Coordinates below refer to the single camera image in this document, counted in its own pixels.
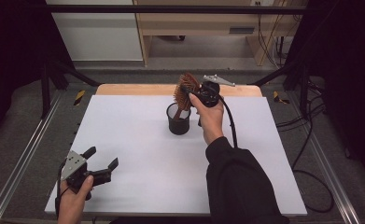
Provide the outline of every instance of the white table surface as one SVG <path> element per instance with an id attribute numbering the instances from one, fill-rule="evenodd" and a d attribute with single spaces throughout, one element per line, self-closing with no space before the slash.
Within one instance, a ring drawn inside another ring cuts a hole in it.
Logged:
<path id="1" fill-rule="evenodd" d="M 272 181 L 283 215 L 307 215 L 274 119 L 264 97 L 225 97 L 238 146 L 249 149 Z M 84 212 L 115 216 L 209 215 L 205 174 L 208 161 L 199 116 L 192 108 L 190 130 L 174 135 L 165 110 L 172 96 L 93 95 L 71 150 L 95 146 L 88 169 L 102 170 L 116 157 L 112 181 L 94 188 Z M 225 110 L 223 130 L 232 145 Z M 56 189 L 45 211 L 55 213 Z"/>

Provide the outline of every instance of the human hand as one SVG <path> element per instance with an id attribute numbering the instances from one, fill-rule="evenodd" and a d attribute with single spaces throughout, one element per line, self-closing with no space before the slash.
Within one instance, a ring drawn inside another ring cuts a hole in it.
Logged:
<path id="1" fill-rule="evenodd" d="M 206 107 L 194 94 L 189 93 L 189 98 L 200 115 L 205 143 L 210 145 L 214 140 L 223 136 L 223 103 L 219 101 L 218 104 L 213 107 Z"/>
<path id="2" fill-rule="evenodd" d="M 80 223 L 83 213 L 84 204 L 86 202 L 86 195 L 92 189 L 93 176 L 89 175 L 83 182 L 79 192 L 75 194 L 71 189 L 68 189 L 68 184 L 64 180 L 61 182 L 61 192 L 63 194 L 60 203 L 60 214 L 58 224 L 76 224 Z"/>

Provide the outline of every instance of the person's left hand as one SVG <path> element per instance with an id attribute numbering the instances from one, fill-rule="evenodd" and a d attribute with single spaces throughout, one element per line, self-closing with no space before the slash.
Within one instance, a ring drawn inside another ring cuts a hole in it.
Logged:
<path id="1" fill-rule="evenodd" d="M 86 195 L 92 189 L 93 177 L 89 175 L 83 182 L 79 192 L 75 194 L 71 189 L 68 189 L 68 184 L 64 180 L 60 185 L 60 192 L 63 194 L 60 203 L 60 214 L 58 218 L 59 224 L 76 224 L 80 223 L 83 213 Z"/>

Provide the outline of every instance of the person's right hand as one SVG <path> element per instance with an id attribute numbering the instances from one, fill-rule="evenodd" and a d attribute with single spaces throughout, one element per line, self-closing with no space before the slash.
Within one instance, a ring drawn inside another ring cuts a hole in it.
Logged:
<path id="1" fill-rule="evenodd" d="M 189 98 L 200 115 L 205 143 L 210 145 L 214 140 L 223 136 L 223 103 L 219 100 L 217 105 L 206 107 L 194 94 L 189 93 Z"/>

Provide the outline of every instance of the wall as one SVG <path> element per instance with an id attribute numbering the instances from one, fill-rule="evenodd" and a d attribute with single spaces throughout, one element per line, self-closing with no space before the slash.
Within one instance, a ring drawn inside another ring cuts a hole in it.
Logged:
<path id="1" fill-rule="evenodd" d="M 131 0 L 47 0 L 48 4 L 132 5 Z M 53 13 L 73 61 L 142 61 L 134 14 Z"/>

